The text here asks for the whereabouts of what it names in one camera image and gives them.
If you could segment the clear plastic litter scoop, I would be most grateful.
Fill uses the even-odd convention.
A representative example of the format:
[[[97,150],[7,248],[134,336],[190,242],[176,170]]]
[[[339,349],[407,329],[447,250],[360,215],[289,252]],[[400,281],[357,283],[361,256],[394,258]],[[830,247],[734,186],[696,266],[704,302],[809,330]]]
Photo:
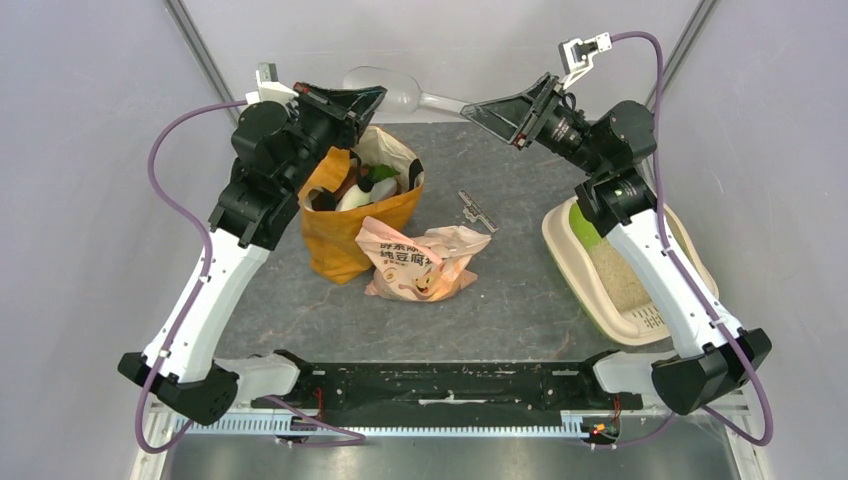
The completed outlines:
[[[419,82],[406,73],[381,67],[358,66],[342,79],[344,89],[362,89],[380,86],[387,90],[379,112],[412,114],[418,110],[436,111],[459,116],[467,101],[425,92]]]

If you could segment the grey bag sealing clip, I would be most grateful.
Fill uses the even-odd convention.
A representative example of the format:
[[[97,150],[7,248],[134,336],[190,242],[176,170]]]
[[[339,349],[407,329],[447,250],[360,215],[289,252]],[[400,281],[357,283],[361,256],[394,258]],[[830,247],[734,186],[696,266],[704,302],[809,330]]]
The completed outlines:
[[[498,231],[498,226],[491,219],[491,217],[486,214],[482,207],[471,197],[471,195],[464,189],[460,189],[458,191],[459,198],[463,201],[463,214],[465,218],[472,223],[480,222],[490,233],[495,233]]]

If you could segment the pink cat litter bag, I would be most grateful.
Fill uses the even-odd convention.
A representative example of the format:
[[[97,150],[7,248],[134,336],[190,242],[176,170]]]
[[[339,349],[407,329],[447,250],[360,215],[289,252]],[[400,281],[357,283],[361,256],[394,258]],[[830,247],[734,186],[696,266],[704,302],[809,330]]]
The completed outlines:
[[[453,297],[477,280],[468,265],[491,236],[465,226],[445,226],[411,238],[367,217],[355,241],[375,268],[367,295],[432,303]]]

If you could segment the beige green litter box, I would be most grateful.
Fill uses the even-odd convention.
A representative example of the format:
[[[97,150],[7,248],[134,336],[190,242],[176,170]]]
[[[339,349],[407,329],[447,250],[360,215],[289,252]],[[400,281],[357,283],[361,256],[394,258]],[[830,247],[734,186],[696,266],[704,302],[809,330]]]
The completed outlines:
[[[542,235],[569,287],[605,336],[627,346],[670,336],[637,275],[582,216],[574,197],[545,215]]]

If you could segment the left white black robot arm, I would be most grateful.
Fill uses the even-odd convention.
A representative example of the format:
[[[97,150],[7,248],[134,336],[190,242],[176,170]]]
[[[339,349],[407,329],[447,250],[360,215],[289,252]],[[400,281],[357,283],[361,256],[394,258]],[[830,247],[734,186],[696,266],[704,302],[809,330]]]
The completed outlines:
[[[331,149],[359,142],[386,93],[382,86],[263,82],[240,103],[229,182],[210,217],[194,223],[203,243],[198,263],[155,338],[121,358],[123,376],[198,425],[268,395],[295,409],[311,401],[312,379],[289,358],[224,360],[215,351],[245,288],[298,212],[302,187]]]

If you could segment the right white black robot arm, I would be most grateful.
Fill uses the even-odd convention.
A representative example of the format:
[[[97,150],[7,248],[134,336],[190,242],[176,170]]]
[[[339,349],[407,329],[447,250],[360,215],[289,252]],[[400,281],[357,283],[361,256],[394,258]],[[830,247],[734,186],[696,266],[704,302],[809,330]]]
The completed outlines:
[[[625,259],[670,332],[664,354],[613,352],[596,357],[577,382],[579,400],[601,409],[617,393],[654,394],[687,415],[742,387],[772,349],[767,333],[745,328],[712,295],[665,226],[658,199],[638,172],[657,147],[653,113],[623,100],[590,121],[572,108],[558,77],[470,103],[461,115],[519,149],[540,144],[586,174],[576,187],[583,217]]]

